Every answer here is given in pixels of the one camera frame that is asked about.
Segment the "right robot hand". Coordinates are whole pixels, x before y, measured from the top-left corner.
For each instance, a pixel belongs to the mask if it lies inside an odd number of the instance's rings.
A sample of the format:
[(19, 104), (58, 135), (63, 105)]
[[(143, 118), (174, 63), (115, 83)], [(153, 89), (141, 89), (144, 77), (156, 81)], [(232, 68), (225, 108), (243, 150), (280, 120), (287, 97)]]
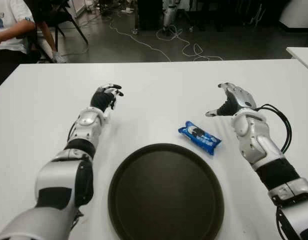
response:
[(229, 82), (220, 83), (218, 87), (223, 89), (226, 101), (218, 109), (207, 111), (206, 117), (233, 116), (241, 109), (257, 108), (253, 96), (241, 87)]

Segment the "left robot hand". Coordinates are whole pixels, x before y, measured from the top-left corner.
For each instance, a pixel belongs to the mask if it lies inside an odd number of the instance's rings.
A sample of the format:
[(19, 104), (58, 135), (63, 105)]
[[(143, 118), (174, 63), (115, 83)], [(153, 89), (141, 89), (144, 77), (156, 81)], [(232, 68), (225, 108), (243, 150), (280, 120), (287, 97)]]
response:
[(120, 85), (113, 83), (98, 87), (90, 100), (90, 106), (101, 110), (103, 113), (108, 108), (114, 110), (117, 96), (124, 96), (121, 89)]

